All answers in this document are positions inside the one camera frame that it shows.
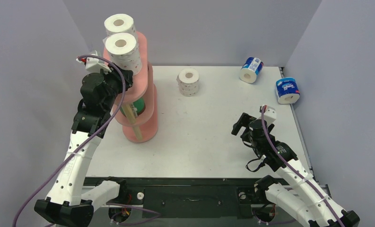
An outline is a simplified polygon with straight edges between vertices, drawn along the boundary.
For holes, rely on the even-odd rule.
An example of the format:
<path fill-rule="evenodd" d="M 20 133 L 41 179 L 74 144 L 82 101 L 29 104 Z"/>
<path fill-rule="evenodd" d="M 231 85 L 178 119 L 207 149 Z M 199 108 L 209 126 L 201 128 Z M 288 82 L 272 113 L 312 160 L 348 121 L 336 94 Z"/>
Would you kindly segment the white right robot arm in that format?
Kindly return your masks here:
<path fill-rule="evenodd" d="M 270 134 L 273 127 L 274 124 L 268 125 L 266 120 L 242 113 L 232 128 L 233 135 L 244 128 L 240 138 L 254 151 L 256 160 L 261 162 L 259 167 L 269 166 L 296 192 L 292 194 L 267 175 L 254 184 L 255 199 L 278 205 L 304 227 L 357 227 L 358 214 L 346 211 L 321 188 L 296 153 Z"/>

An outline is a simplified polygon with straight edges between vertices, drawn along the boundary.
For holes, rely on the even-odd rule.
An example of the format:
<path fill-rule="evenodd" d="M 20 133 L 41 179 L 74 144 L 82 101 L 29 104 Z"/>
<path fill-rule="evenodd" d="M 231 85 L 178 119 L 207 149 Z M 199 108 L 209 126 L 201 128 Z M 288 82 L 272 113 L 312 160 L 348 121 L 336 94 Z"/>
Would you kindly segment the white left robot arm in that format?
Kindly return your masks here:
<path fill-rule="evenodd" d="M 82 198 L 82 187 L 93 154 L 104 137 L 116 97 L 133 85 L 130 70 L 110 69 L 82 79 L 70 144 L 57 179 L 34 210 L 46 221 L 66 227 L 87 227 L 94 214 L 93 199 Z"/>

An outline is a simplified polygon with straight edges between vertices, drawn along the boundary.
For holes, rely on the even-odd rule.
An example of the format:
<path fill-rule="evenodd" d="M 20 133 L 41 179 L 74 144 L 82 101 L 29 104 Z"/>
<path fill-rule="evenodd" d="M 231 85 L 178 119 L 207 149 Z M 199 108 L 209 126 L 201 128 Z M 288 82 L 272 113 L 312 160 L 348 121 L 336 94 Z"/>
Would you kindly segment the white dotted toilet roll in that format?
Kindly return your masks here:
<path fill-rule="evenodd" d="M 107 37 L 105 48 L 110 60 L 123 70 L 137 75 L 142 69 L 138 40 L 129 33 L 116 33 Z"/>
<path fill-rule="evenodd" d="M 194 96 L 199 91 L 199 72 L 193 68 L 181 70 L 176 78 L 179 91 L 183 96 Z"/>
<path fill-rule="evenodd" d="M 104 21 L 107 36 L 128 33 L 138 39 L 133 17 L 127 14 L 114 14 Z"/>

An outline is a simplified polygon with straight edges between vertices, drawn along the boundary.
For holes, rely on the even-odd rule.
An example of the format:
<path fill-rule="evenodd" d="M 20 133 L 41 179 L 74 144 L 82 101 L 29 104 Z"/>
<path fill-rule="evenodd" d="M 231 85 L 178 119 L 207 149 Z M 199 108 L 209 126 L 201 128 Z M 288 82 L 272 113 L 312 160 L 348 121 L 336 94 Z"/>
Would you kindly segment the blue white packaged roll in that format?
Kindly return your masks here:
<path fill-rule="evenodd" d="M 252 84 L 257 80 L 264 66 L 263 61 L 256 57 L 249 57 L 239 72 L 239 78 L 246 83 Z"/>

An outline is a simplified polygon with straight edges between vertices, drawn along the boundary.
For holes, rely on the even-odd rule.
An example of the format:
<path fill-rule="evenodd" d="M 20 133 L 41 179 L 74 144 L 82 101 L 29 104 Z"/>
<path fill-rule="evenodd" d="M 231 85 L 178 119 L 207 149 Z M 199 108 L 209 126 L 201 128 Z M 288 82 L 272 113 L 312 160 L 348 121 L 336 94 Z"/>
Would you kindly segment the pink three-tier wooden shelf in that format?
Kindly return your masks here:
<path fill-rule="evenodd" d="M 125 137 L 135 143 L 152 139 L 158 130 L 157 88 L 146 37 L 140 32 L 111 35 L 105 41 L 104 57 L 122 70 L 133 72 L 131 88 L 118 95 L 113 105 L 114 110 L 120 108 L 115 119 L 122 125 Z"/>

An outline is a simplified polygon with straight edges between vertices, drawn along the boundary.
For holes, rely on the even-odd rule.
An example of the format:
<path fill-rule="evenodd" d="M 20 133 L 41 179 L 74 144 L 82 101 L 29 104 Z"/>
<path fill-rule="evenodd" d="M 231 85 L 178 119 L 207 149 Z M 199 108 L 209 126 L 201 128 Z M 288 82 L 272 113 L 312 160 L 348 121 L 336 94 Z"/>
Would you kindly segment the green brown roll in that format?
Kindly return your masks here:
<path fill-rule="evenodd" d="M 125 104 L 122 106 L 120 109 L 121 113 L 126 116 L 127 114 L 125 113 L 125 110 L 128 111 L 128 115 L 133 115 L 134 117 L 138 117 L 141 115 L 146 108 L 145 101 L 143 98 L 139 98 L 133 103 L 130 104 Z"/>

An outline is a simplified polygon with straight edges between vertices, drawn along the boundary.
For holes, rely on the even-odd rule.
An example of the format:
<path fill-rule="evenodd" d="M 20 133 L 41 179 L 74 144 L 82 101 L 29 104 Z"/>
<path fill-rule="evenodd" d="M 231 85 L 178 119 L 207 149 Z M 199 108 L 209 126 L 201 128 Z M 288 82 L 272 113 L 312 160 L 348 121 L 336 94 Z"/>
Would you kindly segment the blue Tempo packaged roll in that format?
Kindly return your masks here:
<path fill-rule="evenodd" d="M 281 105 L 294 104 L 300 98 L 297 82 L 292 77 L 282 78 L 275 83 L 277 101 Z"/>

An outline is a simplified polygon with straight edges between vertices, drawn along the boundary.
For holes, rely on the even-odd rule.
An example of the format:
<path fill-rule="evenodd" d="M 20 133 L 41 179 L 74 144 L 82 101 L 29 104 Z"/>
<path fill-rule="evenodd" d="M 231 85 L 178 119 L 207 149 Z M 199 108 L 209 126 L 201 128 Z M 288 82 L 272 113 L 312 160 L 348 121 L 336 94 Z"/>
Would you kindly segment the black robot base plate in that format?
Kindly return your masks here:
<path fill-rule="evenodd" d="M 111 201 L 142 205 L 162 218 L 251 218 L 265 200 L 254 194 L 256 178 L 121 178 Z"/>

